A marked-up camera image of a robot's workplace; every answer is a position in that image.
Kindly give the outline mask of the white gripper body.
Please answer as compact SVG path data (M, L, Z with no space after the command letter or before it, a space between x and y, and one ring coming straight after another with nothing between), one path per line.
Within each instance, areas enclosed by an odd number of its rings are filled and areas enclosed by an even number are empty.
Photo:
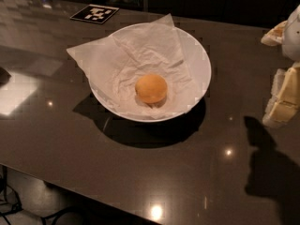
M282 52L291 60L300 61L300 5L291 13L284 27Z

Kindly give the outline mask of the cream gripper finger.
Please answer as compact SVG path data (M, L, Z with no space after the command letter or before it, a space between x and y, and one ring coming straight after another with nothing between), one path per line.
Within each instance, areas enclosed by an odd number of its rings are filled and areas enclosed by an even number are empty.
M262 123L270 128L286 125L300 111L300 66L279 69L274 77Z
M283 21L263 35L261 43L267 46L277 46L282 44L283 31L287 22Z

